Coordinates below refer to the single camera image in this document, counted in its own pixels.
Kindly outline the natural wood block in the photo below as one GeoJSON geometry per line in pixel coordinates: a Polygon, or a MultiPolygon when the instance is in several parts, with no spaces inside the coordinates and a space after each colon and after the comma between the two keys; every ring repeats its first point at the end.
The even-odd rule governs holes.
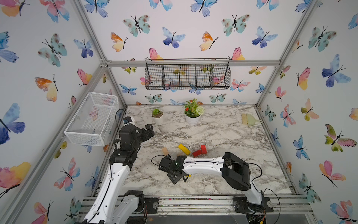
{"type": "Polygon", "coordinates": [[[162,148],[162,152],[163,152],[163,155],[164,155],[164,156],[169,155],[169,151],[168,151],[168,149],[167,149],[166,147],[163,147],[163,148],[162,148]]]}

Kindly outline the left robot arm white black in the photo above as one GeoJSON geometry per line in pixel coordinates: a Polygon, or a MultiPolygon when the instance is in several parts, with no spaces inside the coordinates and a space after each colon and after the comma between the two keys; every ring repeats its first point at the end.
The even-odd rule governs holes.
{"type": "Polygon", "coordinates": [[[125,224],[133,213],[145,209],[144,194],[129,190],[116,207],[119,192],[138,156],[141,144],[155,135],[151,124],[140,129],[133,124],[124,125],[119,132],[120,147],[110,156],[109,170],[100,192],[82,224],[125,224]]]}

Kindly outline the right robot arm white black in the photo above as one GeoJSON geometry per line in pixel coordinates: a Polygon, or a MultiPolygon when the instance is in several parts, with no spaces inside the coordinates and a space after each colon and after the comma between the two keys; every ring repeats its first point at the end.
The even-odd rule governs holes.
{"type": "Polygon", "coordinates": [[[194,174],[221,176],[231,188],[242,191],[245,195],[233,199],[236,213],[255,215],[274,211],[270,198],[255,185],[249,163],[230,152],[226,152],[222,157],[210,159],[178,156],[174,160],[166,155],[161,159],[158,169],[166,172],[173,184],[179,180],[185,182],[194,174]]]}

